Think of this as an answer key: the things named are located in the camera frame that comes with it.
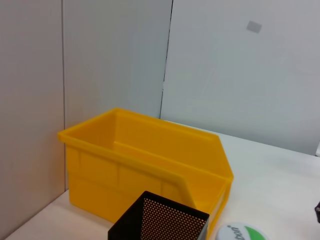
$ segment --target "perforated metal mesh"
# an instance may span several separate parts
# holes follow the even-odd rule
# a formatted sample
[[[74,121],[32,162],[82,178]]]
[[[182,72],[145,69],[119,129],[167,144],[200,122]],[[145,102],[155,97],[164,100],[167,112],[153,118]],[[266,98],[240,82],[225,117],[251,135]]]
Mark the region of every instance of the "perforated metal mesh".
[[[206,221],[144,198],[141,240],[197,240]]]

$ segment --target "black mesh container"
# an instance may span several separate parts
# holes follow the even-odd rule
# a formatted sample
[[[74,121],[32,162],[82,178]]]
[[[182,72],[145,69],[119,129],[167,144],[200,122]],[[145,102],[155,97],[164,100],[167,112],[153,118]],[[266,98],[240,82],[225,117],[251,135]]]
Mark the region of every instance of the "black mesh container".
[[[209,214],[145,191],[108,231],[108,240],[205,240]]]

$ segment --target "yellow plastic bin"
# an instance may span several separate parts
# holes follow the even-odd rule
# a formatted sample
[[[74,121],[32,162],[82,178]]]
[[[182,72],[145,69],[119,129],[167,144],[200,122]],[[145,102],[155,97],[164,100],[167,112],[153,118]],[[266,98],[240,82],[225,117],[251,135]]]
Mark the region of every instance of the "yellow plastic bin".
[[[70,202],[113,223],[149,191],[222,212],[233,174],[217,135],[113,109],[58,133],[66,143]]]

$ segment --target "green and white lid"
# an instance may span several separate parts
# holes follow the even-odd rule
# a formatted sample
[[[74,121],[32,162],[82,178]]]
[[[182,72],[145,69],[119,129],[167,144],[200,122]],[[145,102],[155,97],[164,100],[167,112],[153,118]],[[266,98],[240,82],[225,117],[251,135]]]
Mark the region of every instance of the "green and white lid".
[[[232,222],[219,229],[215,240],[268,240],[268,238],[252,225]]]

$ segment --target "white table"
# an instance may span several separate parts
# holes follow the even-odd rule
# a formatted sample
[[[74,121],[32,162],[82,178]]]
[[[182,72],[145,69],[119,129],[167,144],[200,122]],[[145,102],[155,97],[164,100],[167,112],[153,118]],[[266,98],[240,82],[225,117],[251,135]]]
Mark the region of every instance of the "white table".
[[[234,173],[217,224],[245,222],[270,240],[319,240],[320,158],[218,134]],[[107,240],[112,224],[69,203],[68,191],[8,240]]]

